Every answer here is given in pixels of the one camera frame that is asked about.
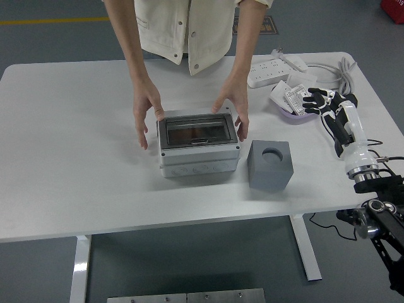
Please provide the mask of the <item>person's right hand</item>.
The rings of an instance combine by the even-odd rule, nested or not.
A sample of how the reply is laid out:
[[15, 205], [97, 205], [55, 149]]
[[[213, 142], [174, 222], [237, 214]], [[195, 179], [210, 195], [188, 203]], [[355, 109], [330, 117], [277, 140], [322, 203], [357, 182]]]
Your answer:
[[133, 88], [133, 116], [138, 135], [138, 143], [142, 149], [146, 150], [148, 148], [146, 139], [148, 128], [145, 122], [147, 112], [153, 109], [157, 121], [163, 120], [165, 113], [161, 104], [160, 93], [151, 79], [144, 78], [136, 80], [133, 83]]

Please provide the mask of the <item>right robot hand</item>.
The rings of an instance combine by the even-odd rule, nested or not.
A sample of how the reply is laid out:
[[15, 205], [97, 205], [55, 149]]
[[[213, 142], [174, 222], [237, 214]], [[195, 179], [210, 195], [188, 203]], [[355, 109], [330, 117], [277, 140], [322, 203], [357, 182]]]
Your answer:
[[310, 97], [304, 98], [307, 113], [318, 114], [331, 131], [335, 151], [345, 162], [349, 179], [356, 183], [377, 179], [379, 166], [368, 150], [368, 138], [357, 112], [357, 99], [322, 88], [309, 88]]

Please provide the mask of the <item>person's left hand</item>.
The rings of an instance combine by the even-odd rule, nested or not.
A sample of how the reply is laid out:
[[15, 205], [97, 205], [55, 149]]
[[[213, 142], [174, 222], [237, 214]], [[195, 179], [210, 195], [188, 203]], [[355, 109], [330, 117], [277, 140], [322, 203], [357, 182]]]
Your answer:
[[231, 101], [238, 114], [235, 127], [237, 128], [239, 141], [243, 142], [247, 138], [249, 131], [247, 83], [233, 78], [226, 79], [218, 98], [213, 103], [211, 112], [217, 113], [226, 100]]

